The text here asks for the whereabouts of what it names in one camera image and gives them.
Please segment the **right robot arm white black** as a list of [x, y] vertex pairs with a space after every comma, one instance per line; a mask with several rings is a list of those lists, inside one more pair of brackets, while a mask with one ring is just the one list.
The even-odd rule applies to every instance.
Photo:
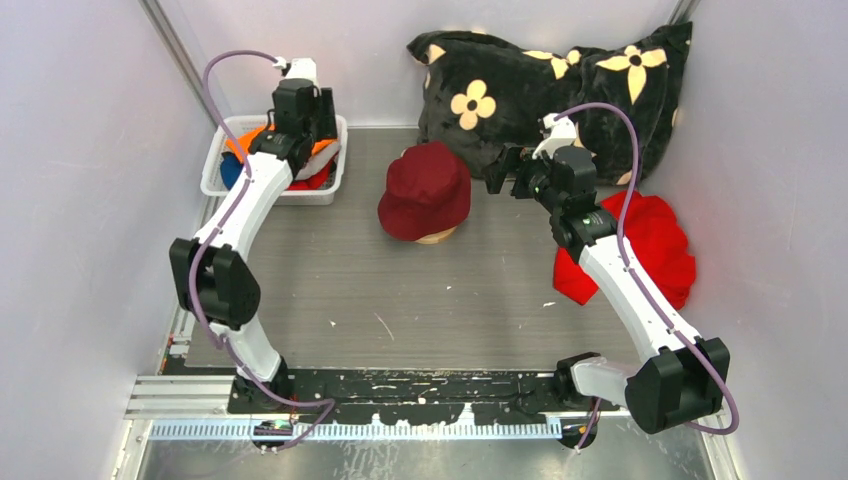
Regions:
[[553, 153], [507, 144], [484, 171], [486, 188], [533, 199], [549, 213], [554, 240], [606, 296], [637, 349], [641, 366], [618, 366], [588, 352], [557, 364], [555, 396], [577, 411], [594, 399], [626, 408], [646, 433], [686, 424], [729, 435], [740, 415], [726, 384], [728, 347], [706, 339], [670, 305], [623, 233], [625, 215], [596, 200], [596, 168], [573, 146]]

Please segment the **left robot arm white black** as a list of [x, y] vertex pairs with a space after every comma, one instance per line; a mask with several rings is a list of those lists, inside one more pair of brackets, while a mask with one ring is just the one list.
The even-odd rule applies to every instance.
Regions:
[[272, 118], [244, 153], [234, 188], [192, 238], [173, 241], [169, 259], [181, 307], [230, 356], [255, 403], [277, 413], [296, 402], [288, 367], [261, 325], [261, 288], [247, 257], [271, 207], [307, 166], [315, 145], [339, 134], [329, 87], [283, 79], [272, 101]]

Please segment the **dark red bucket hat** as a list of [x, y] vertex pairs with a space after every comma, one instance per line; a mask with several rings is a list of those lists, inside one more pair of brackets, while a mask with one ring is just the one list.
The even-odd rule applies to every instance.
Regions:
[[448, 146], [414, 145], [388, 166], [378, 221], [390, 237], [418, 242], [462, 224], [470, 214], [471, 193], [469, 168]]

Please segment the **wooden hat stand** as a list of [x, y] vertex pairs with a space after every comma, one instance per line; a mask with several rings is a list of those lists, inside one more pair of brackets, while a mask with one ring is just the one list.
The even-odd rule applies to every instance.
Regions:
[[421, 244], [421, 245], [439, 244], [439, 243], [442, 243], [443, 241], [445, 241], [446, 239], [448, 239], [450, 236], [452, 236], [455, 233], [456, 230], [457, 230], [457, 226], [451, 227], [449, 229], [442, 230], [442, 231], [439, 231], [439, 232], [436, 232], [436, 233], [432, 233], [432, 234], [429, 234], [429, 235], [425, 235], [425, 236], [417, 239], [416, 243]]

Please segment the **orange hat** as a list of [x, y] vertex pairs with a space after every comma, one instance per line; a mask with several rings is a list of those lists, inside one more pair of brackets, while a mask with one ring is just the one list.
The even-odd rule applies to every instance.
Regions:
[[[248, 149], [249, 149], [249, 147], [250, 147], [251, 142], [252, 142], [252, 141], [254, 140], [254, 138], [255, 138], [255, 137], [256, 137], [256, 136], [257, 136], [257, 135], [258, 135], [261, 131], [263, 131], [263, 130], [264, 130], [264, 126], [259, 126], [259, 127], [256, 127], [256, 128], [254, 128], [254, 129], [252, 129], [252, 130], [249, 130], [247, 133], [245, 133], [245, 134], [241, 135], [241, 136], [238, 138], [238, 144], [240, 145], [240, 147], [241, 147], [241, 148], [242, 148], [245, 152], [247, 152], [247, 151], [248, 151]], [[226, 146], [227, 146], [227, 147], [228, 147], [228, 148], [229, 148], [229, 149], [233, 152], [233, 154], [236, 156], [236, 158], [238, 159], [238, 161], [239, 161], [241, 164], [243, 164], [243, 163], [244, 163], [244, 158], [245, 158], [245, 156], [244, 156], [244, 155], [242, 155], [241, 153], [239, 153], [239, 152], [237, 151], [237, 149], [236, 149], [236, 147], [235, 147], [235, 145], [234, 145], [233, 141], [232, 141], [232, 140], [227, 140], [227, 141], [226, 141]], [[313, 146], [313, 148], [312, 148], [312, 152], [311, 152], [311, 156], [312, 156], [312, 157], [316, 157], [316, 156], [318, 156], [318, 155], [321, 155], [321, 154], [322, 154], [325, 150], [328, 150], [328, 151], [329, 151], [329, 153], [330, 153], [330, 155], [333, 155], [333, 151], [337, 150], [337, 149], [338, 149], [338, 147], [339, 147], [339, 142], [338, 142], [338, 140], [337, 140], [337, 139], [331, 139], [331, 140], [321, 140], [321, 141], [318, 141], [318, 142], [317, 142], [317, 143]]]

